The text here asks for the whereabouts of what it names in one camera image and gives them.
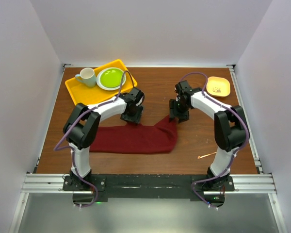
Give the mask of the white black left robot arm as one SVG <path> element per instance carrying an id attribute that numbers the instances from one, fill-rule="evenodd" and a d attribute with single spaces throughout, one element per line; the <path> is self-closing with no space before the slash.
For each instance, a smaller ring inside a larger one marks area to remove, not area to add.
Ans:
<path id="1" fill-rule="evenodd" d="M 128 93 L 118 94 L 98 104 L 78 103 L 64 128 L 64 139 L 71 151 L 72 166 L 69 182 L 79 190 L 94 190 L 92 170 L 89 164 L 89 150 L 94 142 L 99 124 L 115 115 L 126 122 L 139 124 L 143 112 L 144 93 L 133 88 Z"/>

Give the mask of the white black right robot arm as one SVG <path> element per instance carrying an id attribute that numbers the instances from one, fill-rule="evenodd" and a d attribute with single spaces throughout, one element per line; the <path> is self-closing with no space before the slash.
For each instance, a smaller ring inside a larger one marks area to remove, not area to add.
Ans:
<path id="1" fill-rule="evenodd" d="M 189 120 L 189 110 L 198 109 L 214 121 L 214 138 L 218 146 L 215 158 L 208 168 L 207 178 L 193 182 L 206 185 L 216 191 L 223 186 L 230 175 L 230 167 L 249 141 L 244 110 L 241 106 L 231 106 L 217 101 L 201 88 L 192 88 L 187 81 L 175 85 L 177 97 L 169 100 L 169 120 L 177 118 L 179 123 Z"/>

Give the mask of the dark red cloth napkin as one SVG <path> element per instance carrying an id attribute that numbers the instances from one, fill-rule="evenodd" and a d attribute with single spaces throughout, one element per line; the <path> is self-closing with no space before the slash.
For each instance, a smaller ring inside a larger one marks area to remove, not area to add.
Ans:
<path id="1" fill-rule="evenodd" d="M 120 154 L 170 153 L 178 140 L 177 123 L 164 117 L 155 125 L 127 123 L 99 127 L 90 152 Z"/>

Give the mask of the copper coloured spoon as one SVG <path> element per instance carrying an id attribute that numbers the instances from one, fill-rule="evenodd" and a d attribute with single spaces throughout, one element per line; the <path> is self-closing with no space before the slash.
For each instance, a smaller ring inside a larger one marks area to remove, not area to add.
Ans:
<path id="1" fill-rule="evenodd" d="M 205 154 L 205 155 L 202 155 L 202 156 L 198 156 L 197 159 L 202 159 L 202 158 L 205 158 L 205 157 L 208 157 L 208 156 L 212 156 L 212 155 L 215 155 L 215 154 L 216 154 L 216 152 Z"/>

